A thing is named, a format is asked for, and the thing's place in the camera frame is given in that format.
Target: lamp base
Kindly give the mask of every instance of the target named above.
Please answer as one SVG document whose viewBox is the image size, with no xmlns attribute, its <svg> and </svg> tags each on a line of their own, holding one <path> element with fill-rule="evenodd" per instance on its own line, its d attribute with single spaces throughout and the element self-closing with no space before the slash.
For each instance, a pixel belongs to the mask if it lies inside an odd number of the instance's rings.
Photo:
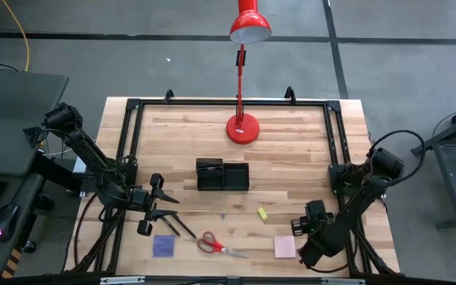
<svg viewBox="0 0 456 285">
<path fill-rule="evenodd" d="M 241 127 L 237 128 L 237 115 L 233 115 L 226 123 L 226 133 L 228 137 L 237 144 L 248 144 L 254 142 L 260 134 L 260 124 L 257 118 L 250 114 L 244 114 Z"/>
</svg>

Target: purple sticky note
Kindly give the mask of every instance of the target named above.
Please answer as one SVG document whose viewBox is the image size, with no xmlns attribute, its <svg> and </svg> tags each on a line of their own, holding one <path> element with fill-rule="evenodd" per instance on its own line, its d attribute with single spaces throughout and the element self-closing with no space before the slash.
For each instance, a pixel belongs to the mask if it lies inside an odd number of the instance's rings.
<svg viewBox="0 0 456 285">
<path fill-rule="evenodd" d="M 275 236 L 274 251 L 275 258 L 295 258 L 297 250 L 293 236 Z"/>
<path fill-rule="evenodd" d="M 154 245 L 152 248 L 152 257 L 173 257 L 173 247 L 175 245 L 175 236 L 173 235 L 155 235 Z"/>
</svg>

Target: small yellow block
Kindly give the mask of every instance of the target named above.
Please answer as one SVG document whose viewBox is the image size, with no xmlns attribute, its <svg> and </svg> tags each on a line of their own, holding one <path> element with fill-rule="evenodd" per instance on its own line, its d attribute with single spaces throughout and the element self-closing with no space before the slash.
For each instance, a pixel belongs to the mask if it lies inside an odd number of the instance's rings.
<svg viewBox="0 0 456 285">
<path fill-rule="evenodd" d="M 258 209 L 258 214 L 260 214 L 260 217 L 264 222 L 268 219 L 267 213 L 265 213 L 265 210 L 262 207 Z"/>
</svg>

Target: wooden table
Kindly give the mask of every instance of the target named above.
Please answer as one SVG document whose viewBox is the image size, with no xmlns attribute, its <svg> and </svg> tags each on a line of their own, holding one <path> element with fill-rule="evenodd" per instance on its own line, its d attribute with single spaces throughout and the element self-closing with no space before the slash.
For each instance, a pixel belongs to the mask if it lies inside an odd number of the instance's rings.
<svg viewBox="0 0 456 285">
<path fill-rule="evenodd" d="M 107 98 L 97 145 L 114 158 L 119 142 L 126 97 Z M 344 126 L 351 160 L 362 163 L 370 143 L 361 102 L 341 101 Z M 179 211 L 181 219 L 201 236 L 212 231 L 226 246 L 250 256 L 240 259 L 224 254 L 206 254 L 196 247 L 175 221 L 181 232 L 175 241 L 173 258 L 153 258 L 153 238 L 136 232 L 143 213 L 128 212 L 120 247 L 118 275 L 165 276 L 322 276 L 307 270 L 298 259 L 274 257 L 274 236 L 290 235 L 290 220 L 305 214 L 311 200 L 324 200 L 328 211 L 338 212 L 331 194 L 327 168 L 331 164 L 321 108 L 254 106 L 245 107 L 260 122 L 260 136 L 249 145 L 232 143 L 226 136 L 226 121 L 234 114 L 231 106 L 146 106 L 139 137 L 137 184 L 149 187 L 152 173 L 165 178 L 164 190 L 180 201 L 158 202 L 158 208 Z M 129 151 L 134 118 L 128 132 Z M 336 120 L 332 115 L 336 139 Z M 342 153 L 338 150 L 342 162 Z M 225 162 L 248 162 L 251 188 L 248 192 L 198 192 L 195 163 L 197 158 L 223 158 Z M 86 205 L 83 199 L 78 215 Z M 263 207 L 268 220 L 257 214 Z M 82 223 L 78 251 L 82 258 L 100 234 L 97 216 L 102 205 L 95 199 Z M 390 226 L 384 207 L 376 202 L 365 212 L 363 225 L 368 240 L 386 263 L 398 271 Z M 163 221 L 154 223 L 154 234 L 173 234 Z M 296 237 L 297 248 L 306 237 Z M 108 242 L 105 261 L 109 259 Z M 332 269 L 346 264 L 345 252 L 322 257 L 316 268 Z M 65 269 L 72 268 L 73 242 L 70 243 Z M 347 276 L 348 270 L 328 276 Z"/>
</svg>

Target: gray floor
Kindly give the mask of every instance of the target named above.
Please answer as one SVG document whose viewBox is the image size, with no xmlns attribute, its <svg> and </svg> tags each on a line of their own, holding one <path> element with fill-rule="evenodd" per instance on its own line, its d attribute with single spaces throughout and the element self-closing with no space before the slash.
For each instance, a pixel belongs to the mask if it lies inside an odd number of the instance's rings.
<svg viewBox="0 0 456 285">
<path fill-rule="evenodd" d="M 331 0 L 338 36 L 456 38 L 456 0 Z M 166 35 L 227 35 L 237 8 L 230 0 L 10 0 L 29 31 Z M 275 36 L 327 36 L 321 0 L 260 0 Z M 0 3 L 0 30 L 15 26 Z M 107 96 L 224 97 L 236 92 L 230 42 L 30 40 L 31 71 L 70 77 L 63 100 L 78 107 L 96 137 Z M 263 43 L 250 46 L 244 92 L 281 97 L 294 86 L 298 97 L 339 98 L 329 44 Z M 456 45 L 340 44 L 349 97 L 361 99 L 373 139 L 409 128 L 427 138 L 456 111 Z M 22 68 L 21 40 L 0 39 L 0 63 Z M 384 145 L 406 161 L 417 144 L 395 136 Z M 51 152 L 59 150 L 52 142 Z M 74 211 L 76 201 L 65 203 Z M 454 213 L 432 153 L 411 180 L 388 191 L 389 220 L 401 271 L 409 276 L 456 280 L 456 229 L 437 231 Z M 19 275 L 58 272 L 73 216 L 43 221 L 35 256 Z M 68 234 L 53 238 L 61 229 Z"/>
</svg>

